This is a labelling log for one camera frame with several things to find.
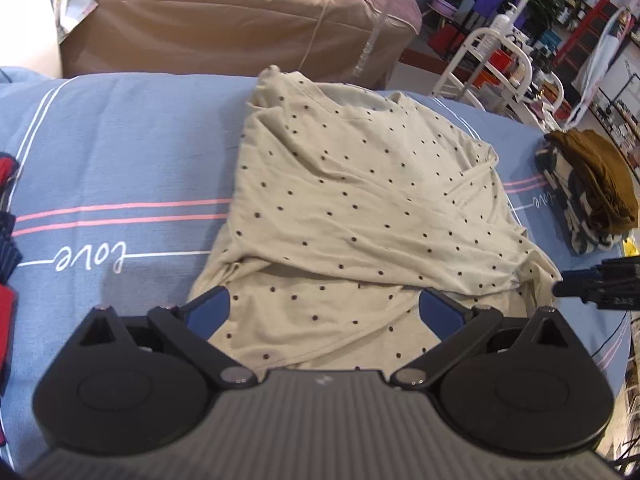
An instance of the pink stripe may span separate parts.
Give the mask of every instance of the pink stripe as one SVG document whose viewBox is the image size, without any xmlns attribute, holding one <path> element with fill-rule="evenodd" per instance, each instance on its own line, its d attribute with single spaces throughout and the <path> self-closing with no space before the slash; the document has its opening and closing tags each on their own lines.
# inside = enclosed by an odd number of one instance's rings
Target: pink stripe
<svg viewBox="0 0 640 480">
<path fill-rule="evenodd" d="M 230 198 L 214 198 L 212 200 L 183 200 L 181 202 L 129 202 L 123 204 L 104 204 L 104 205 L 81 205 L 78 207 L 69 207 L 66 209 L 52 209 L 51 211 L 42 211 L 41 213 L 32 213 L 30 215 L 18 216 L 16 222 L 25 220 L 33 220 L 34 218 L 44 218 L 47 216 L 66 215 L 69 213 L 78 213 L 84 211 L 112 211 L 116 209 L 133 209 L 139 207 L 186 207 L 191 205 L 213 205 L 213 204 L 229 204 Z"/>
<path fill-rule="evenodd" d="M 40 231 L 56 231 L 58 229 L 71 229 L 73 227 L 91 227 L 96 225 L 115 224 L 147 224 L 152 222 L 179 222 L 183 220 L 217 220 L 226 218 L 226 214 L 217 215 L 182 215 L 182 216 L 147 216 L 140 218 L 112 218 L 107 220 L 78 220 L 61 224 L 41 225 L 14 231 L 14 236 L 38 233 Z"/>
<path fill-rule="evenodd" d="M 626 332 L 626 328 L 628 326 L 625 325 L 624 329 L 620 331 L 620 334 L 618 334 L 618 338 L 616 339 L 615 343 L 613 343 L 613 345 L 611 346 L 611 348 L 609 348 L 609 350 L 607 350 L 607 353 L 604 354 L 604 357 L 598 361 L 596 363 L 597 366 L 601 367 L 601 368 L 606 368 L 609 363 L 613 360 L 613 358 L 616 355 L 616 351 L 618 350 L 618 348 L 620 348 L 620 345 L 622 344 L 622 339 L 625 336 L 625 332 Z M 607 357 L 609 357 L 609 355 L 613 352 L 613 354 L 611 355 L 611 358 L 607 361 Z"/>
<path fill-rule="evenodd" d="M 545 187 L 546 186 L 546 181 L 544 182 L 537 182 L 536 184 L 532 184 L 531 186 L 527 186 L 527 187 L 521 187 L 520 189 L 506 189 L 505 191 L 507 193 L 520 193 L 523 191 L 528 191 L 529 189 L 536 189 L 537 187 Z"/>
<path fill-rule="evenodd" d="M 513 182 L 503 182 L 503 186 L 516 186 L 516 184 L 526 184 L 527 182 L 533 182 L 534 180 L 544 179 L 544 176 L 537 174 L 536 176 L 532 176 L 531 178 L 526 178 L 524 180 L 514 180 Z"/>
</svg>

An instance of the folded clothes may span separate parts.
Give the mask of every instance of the folded clothes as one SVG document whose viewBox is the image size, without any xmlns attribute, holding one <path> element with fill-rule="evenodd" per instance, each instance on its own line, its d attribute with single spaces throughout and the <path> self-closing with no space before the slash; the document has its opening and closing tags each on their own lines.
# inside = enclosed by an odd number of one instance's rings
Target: folded clothes
<svg viewBox="0 0 640 480">
<path fill-rule="evenodd" d="M 514 220 L 497 163 L 404 94 L 266 70 L 226 224 L 191 290 L 229 292 L 209 341 L 256 372 L 388 374 L 438 343 L 418 312 L 427 286 L 508 316 L 550 304 L 558 270 Z"/>
<path fill-rule="evenodd" d="M 589 225 L 613 235 L 638 227 L 638 200 L 622 154 L 593 130 L 553 132 L 545 139 L 560 149 L 582 182 L 591 206 Z"/>
<path fill-rule="evenodd" d="M 536 153 L 536 165 L 554 190 L 567 228 L 571 247 L 578 254 L 609 251 L 623 236 L 598 231 L 589 225 L 593 213 L 577 172 L 555 146 L 548 144 Z"/>
</svg>

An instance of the folded towel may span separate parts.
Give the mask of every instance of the folded towel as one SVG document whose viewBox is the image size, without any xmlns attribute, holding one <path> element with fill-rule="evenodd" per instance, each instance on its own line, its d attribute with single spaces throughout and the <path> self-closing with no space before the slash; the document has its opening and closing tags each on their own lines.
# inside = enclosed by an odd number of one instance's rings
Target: folded towel
<svg viewBox="0 0 640 480">
<path fill-rule="evenodd" d="M 536 153 L 536 165 L 554 190 L 564 219 L 566 220 L 571 247 L 578 254 L 594 250 L 609 251 L 622 240 L 622 235 L 612 235 L 593 229 L 588 218 L 593 210 L 585 189 L 572 166 L 558 148 L 551 144 Z"/>
<path fill-rule="evenodd" d="M 622 154 L 593 130 L 553 132 L 545 136 L 560 149 L 582 182 L 591 205 L 589 225 L 621 235 L 638 227 L 638 200 Z"/>
</svg>

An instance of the blue bedsheet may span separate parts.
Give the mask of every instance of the blue bedsheet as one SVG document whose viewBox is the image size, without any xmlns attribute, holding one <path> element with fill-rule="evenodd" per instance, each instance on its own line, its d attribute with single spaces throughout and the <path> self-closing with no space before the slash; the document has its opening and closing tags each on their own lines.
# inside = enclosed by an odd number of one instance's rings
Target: blue bedsheet
<svg viewBox="0 0 640 480">
<path fill-rule="evenodd" d="M 18 469 L 46 450 L 31 415 L 33 388 L 87 310 L 111 304 L 139 315 L 184 303 L 225 218 L 255 80 L 103 74 L 62 84 L 0 72 L 1 149 L 20 152 L 20 160 L 27 153 L 12 202 L 24 259 L 10 282 L 19 301 L 1 405 Z M 414 97 L 494 145 L 516 214 L 560 269 L 604 256 L 570 254 L 533 163 L 539 133 L 465 105 Z M 628 316 L 571 300 L 561 308 L 617 391 Z"/>
</svg>

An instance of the black cable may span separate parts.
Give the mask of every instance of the black cable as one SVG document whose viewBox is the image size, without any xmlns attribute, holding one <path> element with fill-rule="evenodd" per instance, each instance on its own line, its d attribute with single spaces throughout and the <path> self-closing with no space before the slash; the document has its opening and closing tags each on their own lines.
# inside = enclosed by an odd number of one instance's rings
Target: black cable
<svg viewBox="0 0 640 480">
<path fill-rule="evenodd" d="M 624 323 L 624 321 L 625 321 L 625 319 L 626 319 L 626 315 L 627 315 L 627 314 L 628 314 L 628 312 L 625 312 L 625 315 L 624 315 L 624 316 L 622 316 L 622 319 L 620 320 L 620 324 L 617 326 L 617 328 L 612 332 L 612 334 L 611 334 L 609 337 L 607 337 L 607 338 L 605 339 L 604 343 L 602 343 L 602 344 L 600 345 L 600 348 L 598 348 L 598 349 L 597 349 L 593 354 L 591 354 L 591 357 L 592 357 L 592 358 L 593 358 L 593 357 L 595 357 L 595 356 L 596 356 L 596 354 L 597 354 L 598 352 L 600 352 L 600 350 L 602 350 L 602 349 L 605 347 L 605 345 L 606 345 L 609 341 L 611 341 L 611 340 L 613 339 L 613 336 L 615 336 L 615 335 L 618 333 L 618 330 L 620 330 L 620 327 L 621 327 L 621 326 L 622 326 L 622 324 Z"/>
</svg>

